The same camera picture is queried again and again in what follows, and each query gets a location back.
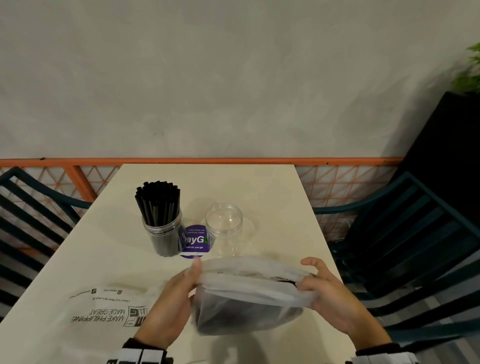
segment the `person's left hand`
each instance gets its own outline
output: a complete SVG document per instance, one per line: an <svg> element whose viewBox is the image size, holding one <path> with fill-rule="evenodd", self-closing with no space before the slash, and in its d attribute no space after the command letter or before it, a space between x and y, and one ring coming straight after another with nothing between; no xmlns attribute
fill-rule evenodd
<svg viewBox="0 0 480 364"><path fill-rule="evenodd" d="M172 277L148 313L134 338L138 341L167 349L180 335L190 317L189 293L202 272L200 258L194 258L192 266Z"/></svg>

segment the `hand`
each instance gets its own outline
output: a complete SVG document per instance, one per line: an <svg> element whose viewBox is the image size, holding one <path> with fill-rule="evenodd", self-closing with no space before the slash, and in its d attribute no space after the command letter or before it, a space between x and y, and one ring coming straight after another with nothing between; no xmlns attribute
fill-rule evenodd
<svg viewBox="0 0 480 364"><path fill-rule="evenodd" d="M138 341L167 349L180 335L190 317L192 297L189 293L202 272L200 258L192 266L172 277L148 313L134 338Z"/></svg>
<svg viewBox="0 0 480 364"><path fill-rule="evenodd" d="M305 277L299 291L316 291L318 298L311 309L317 311L330 325L347 334L357 350L392 342L384 328L366 307L330 272L323 260L313 257L301 260L304 266L316 267L315 276Z"/></svg>

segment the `black planter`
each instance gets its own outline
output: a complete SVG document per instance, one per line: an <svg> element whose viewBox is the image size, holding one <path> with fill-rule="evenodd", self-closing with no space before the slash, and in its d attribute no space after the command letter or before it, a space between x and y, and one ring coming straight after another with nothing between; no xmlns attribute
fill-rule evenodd
<svg viewBox="0 0 480 364"><path fill-rule="evenodd" d="M480 226L480 95L443 95L392 180L406 170Z"/></svg>

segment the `sleeve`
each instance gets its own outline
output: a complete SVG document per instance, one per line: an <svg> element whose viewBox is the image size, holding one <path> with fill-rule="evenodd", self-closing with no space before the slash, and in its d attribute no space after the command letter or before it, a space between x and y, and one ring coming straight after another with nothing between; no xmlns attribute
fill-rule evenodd
<svg viewBox="0 0 480 364"><path fill-rule="evenodd" d="M417 357L411 352L404 352L395 343L376 346L356 352L352 364L419 364Z"/></svg>
<svg viewBox="0 0 480 364"><path fill-rule="evenodd" d="M171 364L167 351L155 346L145 345L135 339L128 339L107 364Z"/></svg>

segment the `clear plastic jar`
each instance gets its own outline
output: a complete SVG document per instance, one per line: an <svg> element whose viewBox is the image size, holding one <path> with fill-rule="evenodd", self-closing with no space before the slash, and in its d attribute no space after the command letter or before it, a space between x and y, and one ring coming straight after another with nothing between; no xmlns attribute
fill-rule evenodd
<svg viewBox="0 0 480 364"><path fill-rule="evenodd" d="M205 216L207 242L212 256L241 254L243 215L238 207L219 204L208 209Z"/></svg>
<svg viewBox="0 0 480 364"><path fill-rule="evenodd" d="M181 210L179 211L178 216L167 225L154 227L146 225L145 221L143 221L143 223L145 230L147 230L150 235L153 248L158 255L177 255L187 245L185 227L181 219Z"/></svg>

